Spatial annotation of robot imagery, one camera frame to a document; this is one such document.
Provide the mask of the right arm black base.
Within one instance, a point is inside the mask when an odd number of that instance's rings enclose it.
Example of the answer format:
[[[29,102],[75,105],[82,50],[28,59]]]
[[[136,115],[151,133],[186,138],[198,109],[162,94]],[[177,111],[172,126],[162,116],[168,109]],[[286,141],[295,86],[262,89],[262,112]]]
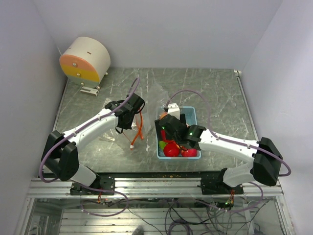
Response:
[[[217,195],[217,194],[243,194],[244,190],[240,186],[230,187],[223,182],[223,176],[227,168],[221,171],[208,171],[204,173],[204,177],[200,180],[198,187],[201,189],[203,195]]]

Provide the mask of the clear zip top bag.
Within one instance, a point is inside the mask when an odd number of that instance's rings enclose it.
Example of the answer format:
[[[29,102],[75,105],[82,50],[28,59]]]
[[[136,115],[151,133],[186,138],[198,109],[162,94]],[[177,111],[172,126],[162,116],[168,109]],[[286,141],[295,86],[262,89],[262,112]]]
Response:
[[[158,83],[153,83],[144,98],[145,107],[134,116],[130,130],[119,134],[115,129],[102,134],[98,139],[115,143],[124,150],[134,150],[147,140],[148,133],[155,128],[154,121],[164,112],[169,99],[168,92]]]

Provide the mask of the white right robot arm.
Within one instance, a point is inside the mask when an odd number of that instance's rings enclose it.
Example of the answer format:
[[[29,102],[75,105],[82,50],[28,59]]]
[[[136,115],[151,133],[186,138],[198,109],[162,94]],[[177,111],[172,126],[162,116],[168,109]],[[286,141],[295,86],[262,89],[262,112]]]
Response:
[[[268,138],[249,141],[215,133],[200,125],[187,125],[173,115],[167,114],[155,120],[159,137],[176,144],[182,150],[215,151],[244,162],[235,168],[224,168],[215,182],[222,194],[232,188],[257,181],[266,186],[275,186],[282,164],[282,156]]]

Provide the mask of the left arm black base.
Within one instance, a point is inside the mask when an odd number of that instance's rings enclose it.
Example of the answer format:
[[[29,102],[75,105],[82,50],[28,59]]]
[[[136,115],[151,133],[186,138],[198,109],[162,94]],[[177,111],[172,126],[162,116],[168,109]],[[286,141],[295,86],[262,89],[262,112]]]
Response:
[[[78,183],[72,183],[71,189],[70,189],[70,195],[114,195],[115,190],[115,179],[112,175],[100,173],[97,175],[95,183],[92,183],[90,185],[90,188],[96,188],[105,190],[103,191],[94,191],[91,189],[84,188],[80,186]]]

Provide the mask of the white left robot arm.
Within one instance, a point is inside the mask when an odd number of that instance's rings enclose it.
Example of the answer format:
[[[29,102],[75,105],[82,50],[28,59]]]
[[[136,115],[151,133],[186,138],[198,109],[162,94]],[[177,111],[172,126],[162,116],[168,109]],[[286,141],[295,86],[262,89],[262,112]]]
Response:
[[[139,114],[145,101],[133,93],[125,100],[112,101],[94,117],[81,125],[60,133],[53,131],[49,134],[40,165],[40,178],[46,183],[43,168],[48,168],[55,179],[74,181],[82,184],[88,194],[95,194],[100,188],[100,177],[96,172],[79,163],[79,152],[91,141],[103,133],[117,129],[122,133],[131,129],[135,115]]]

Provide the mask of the peach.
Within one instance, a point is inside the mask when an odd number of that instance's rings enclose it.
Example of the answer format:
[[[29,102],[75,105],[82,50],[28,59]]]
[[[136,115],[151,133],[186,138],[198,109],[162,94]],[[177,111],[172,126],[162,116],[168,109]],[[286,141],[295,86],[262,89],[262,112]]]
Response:
[[[167,113],[167,112],[163,112],[163,113],[160,115],[159,119],[164,118],[166,115],[168,115],[168,113]]]

